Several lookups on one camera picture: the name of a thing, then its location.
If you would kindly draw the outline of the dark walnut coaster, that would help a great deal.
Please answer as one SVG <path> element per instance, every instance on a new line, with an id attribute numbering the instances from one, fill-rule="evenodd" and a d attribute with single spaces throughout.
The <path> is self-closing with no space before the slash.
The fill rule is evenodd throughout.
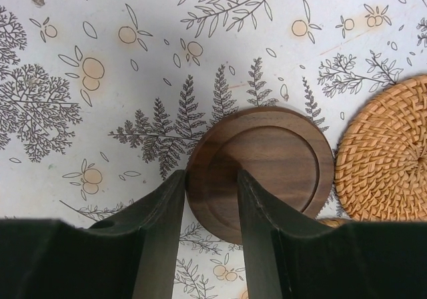
<path id="1" fill-rule="evenodd" d="M 185 189 L 196 220 L 241 244 L 238 172 L 309 218 L 323 208 L 334 179 L 332 149 L 318 126 L 284 107 L 255 107 L 224 117 L 196 144 Z"/>

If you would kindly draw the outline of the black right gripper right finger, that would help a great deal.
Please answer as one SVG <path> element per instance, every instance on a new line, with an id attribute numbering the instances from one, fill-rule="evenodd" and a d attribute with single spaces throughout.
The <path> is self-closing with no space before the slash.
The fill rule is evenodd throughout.
<path id="1" fill-rule="evenodd" d="M 250 298 L 425 298 L 424 222 L 329 227 L 238 174 Z"/>

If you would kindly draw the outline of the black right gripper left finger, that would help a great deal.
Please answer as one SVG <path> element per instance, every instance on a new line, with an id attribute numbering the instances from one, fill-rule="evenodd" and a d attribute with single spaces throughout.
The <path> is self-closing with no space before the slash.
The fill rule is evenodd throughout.
<path id="1" fill-rule="evenodd" d="M 122 211 L 75 228 L 54 219 L 1 221 L 2 298 L 170 298 L 185 172 Z"/>

